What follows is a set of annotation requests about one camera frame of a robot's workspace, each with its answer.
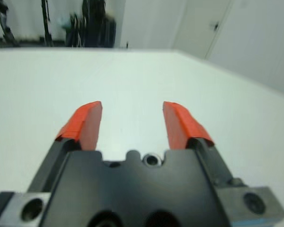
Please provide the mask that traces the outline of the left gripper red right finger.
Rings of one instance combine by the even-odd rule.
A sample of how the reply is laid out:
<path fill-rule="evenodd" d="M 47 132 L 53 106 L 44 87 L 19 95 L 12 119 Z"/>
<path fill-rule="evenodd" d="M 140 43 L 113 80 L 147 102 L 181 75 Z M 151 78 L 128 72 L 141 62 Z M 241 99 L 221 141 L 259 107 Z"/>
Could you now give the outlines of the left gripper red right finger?
<path fill-rule="evenodd" d="M 170 149 L 196 152 L 201 166 L 215 187 L 247 186 L 242 179 L 232 175 L 210 134 L 184 106 L 165 101 L 163 114 Z"/>

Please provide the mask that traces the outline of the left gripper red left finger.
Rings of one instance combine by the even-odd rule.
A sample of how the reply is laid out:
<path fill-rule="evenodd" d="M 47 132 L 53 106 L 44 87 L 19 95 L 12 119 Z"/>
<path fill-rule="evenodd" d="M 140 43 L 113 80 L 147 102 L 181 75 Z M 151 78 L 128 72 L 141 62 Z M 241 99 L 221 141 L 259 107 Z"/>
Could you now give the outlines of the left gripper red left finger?
<path fill-rule="evenodd" d="M 102 116 L 100 101 L 79 107 L 60 129 L 35 174 L 28 192 L 50 192 L 58 179 L 68 154 L 95 150 Z"/>

